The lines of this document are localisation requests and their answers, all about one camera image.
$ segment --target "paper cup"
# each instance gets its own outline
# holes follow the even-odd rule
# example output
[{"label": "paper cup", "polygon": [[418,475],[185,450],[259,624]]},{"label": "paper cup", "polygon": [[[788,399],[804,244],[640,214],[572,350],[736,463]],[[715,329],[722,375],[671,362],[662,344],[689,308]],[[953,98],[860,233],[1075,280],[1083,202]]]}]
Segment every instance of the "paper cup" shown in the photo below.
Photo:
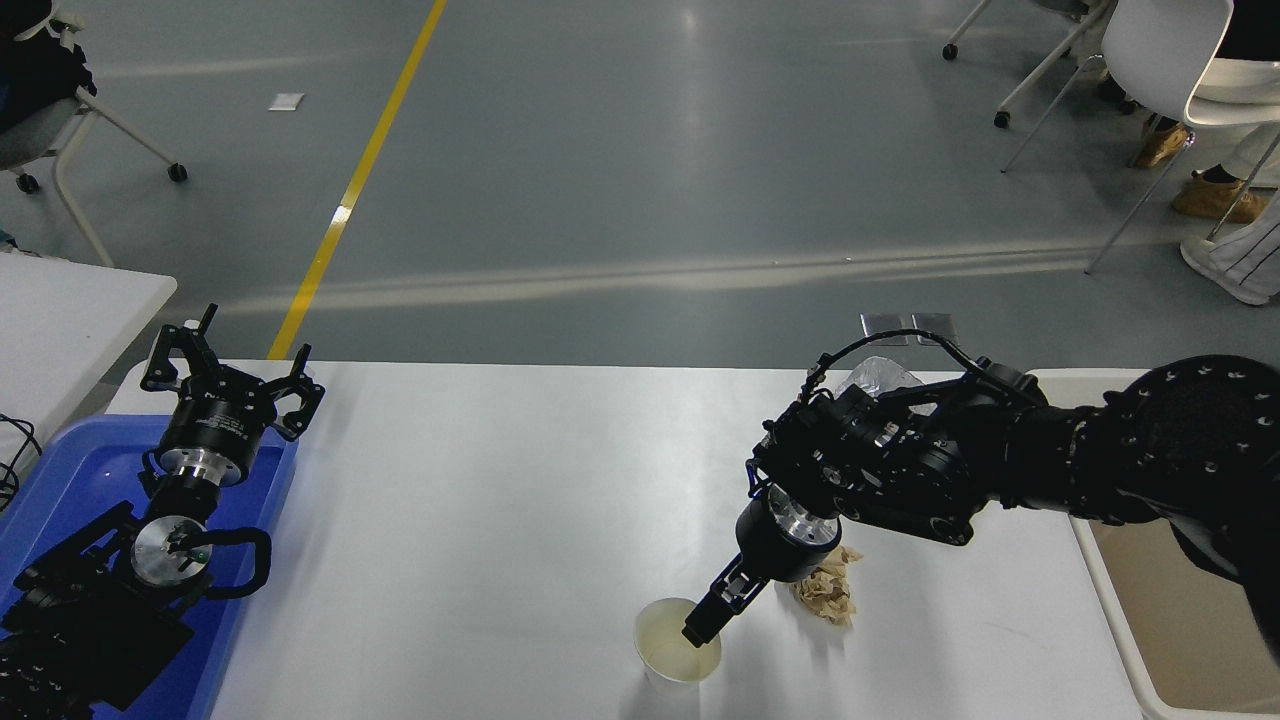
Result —
[{"label": "paper cup", "polygon": [[692,610],[694,601],[667,597],[650,602],[636,615],[636,652],[644,661],[649,682],[659,691],[695,688],[719,665],[719,635],[703,647],[694,647],[680,634]]}]

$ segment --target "blue tray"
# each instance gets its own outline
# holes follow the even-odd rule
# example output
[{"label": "blue tray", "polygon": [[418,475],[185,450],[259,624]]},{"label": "blue tray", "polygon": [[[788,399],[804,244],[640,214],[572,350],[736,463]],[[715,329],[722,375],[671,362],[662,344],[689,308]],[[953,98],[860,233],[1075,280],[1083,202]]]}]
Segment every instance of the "blue tray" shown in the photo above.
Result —
[{"label": "blue tray", "polygon": [[[134,515],[146,509],[147,497],[138,483],[142,454],[160,442],[168,425],[168,415],[97,415],[54,438],[13,505],[0,515],[0,614],[22,594],[13,579],[40,553],[122,500],[133,503]],[[253,525],[270,532],[289,491],[296,451],[296,443],[269,429],[250,477],[223,491],[209,519],[210,529]],[[218,585],[243,583],[253,574],[252,552],[243,546],[219,547],[210,570]],[[99,703],[93,717],[206,720],[227,670],[242,602],[205,600],[188,610],[182,621],[196,637],[169,667],[127,712]]]}]

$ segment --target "crumpled paper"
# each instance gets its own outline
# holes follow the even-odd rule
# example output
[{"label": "crumpled paper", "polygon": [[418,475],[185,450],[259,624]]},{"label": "crumpled paper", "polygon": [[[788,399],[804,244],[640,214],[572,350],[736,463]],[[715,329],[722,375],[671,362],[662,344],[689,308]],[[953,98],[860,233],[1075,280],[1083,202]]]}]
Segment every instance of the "crumpled paper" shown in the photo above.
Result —
[{"label": "crumpled paper", "polygon": [[849,593],[849,564],[863,556],[849,547],[838,546],[818,565],[818,569],[791,589],[809,612],[824,618],[832,625],[847,628],[858,607]]}]

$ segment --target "brown shoe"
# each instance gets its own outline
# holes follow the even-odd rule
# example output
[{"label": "brown shoe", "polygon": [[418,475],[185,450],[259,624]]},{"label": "brown shoe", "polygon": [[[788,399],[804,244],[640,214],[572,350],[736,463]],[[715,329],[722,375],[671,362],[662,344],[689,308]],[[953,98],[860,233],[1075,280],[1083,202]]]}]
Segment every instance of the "brown shoe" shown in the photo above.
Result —
[{"label": "brown shoe", "polygon": [[[1178,193],[1178,197],[1174,197],[1174,210],[1193,218],[1216,220],[1231,206],[1231,201],[1235,200],[1235,193],[1240,191],[1242,186],[1244,186],[1244,181],[1208,182],[1199,176],[1193,176],[1183,191]],[[1252,223],[1258,219],[1266,206],[1265,197],[1245,192],[1226,222]]]},{"label": "brown shoe", "polygon": [[[1146,135],[1153,122],[1156,122],[1155,117],[1148,118],[1147,122],[1142,124],[1143,135]],[[1188,135],[1190,133],[1183,123],[1178,123],[1165,131],[1156,131],[1147,138],[1147,143],[1142,146],[1142,150],[1133,161],[1133,167],[1155,168],[1169,158],[1178,155],[1178,151],[1183,149],[1183,143],[1187,142]]]}]

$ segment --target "gray floor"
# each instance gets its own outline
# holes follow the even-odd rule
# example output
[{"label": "gray floor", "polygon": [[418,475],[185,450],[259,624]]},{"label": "gray floor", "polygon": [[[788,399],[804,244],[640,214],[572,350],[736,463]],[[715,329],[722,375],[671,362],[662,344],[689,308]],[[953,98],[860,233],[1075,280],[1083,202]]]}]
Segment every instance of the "gray floor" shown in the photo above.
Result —
[{"label": "gray floor", "polygon": [[[300,340],[317,359],[800,368],[861,313],[948,313],[970,354],[1023,368],[1280,363],[1276,309],[1178,258],[1211,224],[1167,209],[1180,181],[1080,273],[1152,177],[1123,168],[1139,115],[1082,86],[1001,176],[1071,63],[1012,129],[995,106],[1065,26],[995,3],[945,63],[969,5],[452,0]],[[101,97],[191,170],[173,186],[101,126],[72,176],[122,266],[178,278],[163,320],[218,301],[215,348],[266,354],[429,6],[83,8]],[[266,113],[275,92],[307,97]],[[1206,133],[1180,174],[1238,137]],[[52,193],[3,190],[27,246],[91,259]]]}]

